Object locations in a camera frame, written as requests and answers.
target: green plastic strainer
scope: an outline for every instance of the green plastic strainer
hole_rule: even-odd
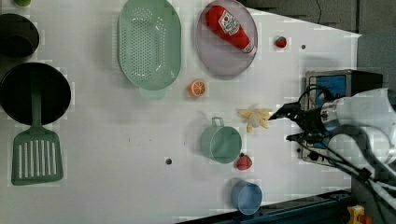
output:
[[[166,0],[129,0],[120,13],[122,72],[143,96],[162,95],[181,66],[181,24]]]

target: metal frame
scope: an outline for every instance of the metal frame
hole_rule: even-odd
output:
[[[258,212],[251,216],[243,216],[240,212],[224,215],[206,217],[189,223],[214,223],[214,224],[256,224],[256,223],[282,223],[282,224],[343,224],[350,219],[347,211],[348,206],[355,205],[355,200],[347,191],[336,191],[318,195],[322,200],[292,207],[282,207],[282,204],[263,206]]]

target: small red object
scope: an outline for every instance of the small red object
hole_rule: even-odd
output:
[[[288,44],[288,40],[284,36],[281,36],[275,42],[275,45],[281,49],[285,48],[287,44]]]
[[[373,224],[372,219],[366,215],[360,215],[358,220],[361,224]]]
[[[238,170],[247,170],[251,167],[253,162],[251,161],[248,155],[243,155],[239,158],[238,162],[236,163],[236,167]]]

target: green cup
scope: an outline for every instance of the green cup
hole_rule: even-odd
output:
[[[213,118],[212,125],[201,135],[201,150],[204,155],[220,163],[234,161],[241,152],[242,138],[232,127],[224,127],[222,118]]]
[[[20,7],[27,7],[30,5],[32,0],[14,0],[15,4],[17,4]]]

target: black pan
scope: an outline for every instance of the black pan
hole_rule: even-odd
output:
[[[60,118],[70,105],[71,91],[64,75],[44,63],[22,63],[6,73],[0,83],[0,104],[17,122],[32,124],[32,82],[39,80],[41,122]]]
[[[39,35],[31,21],[17,14],[0,16],[0,53],[25,58],[38,47]]]

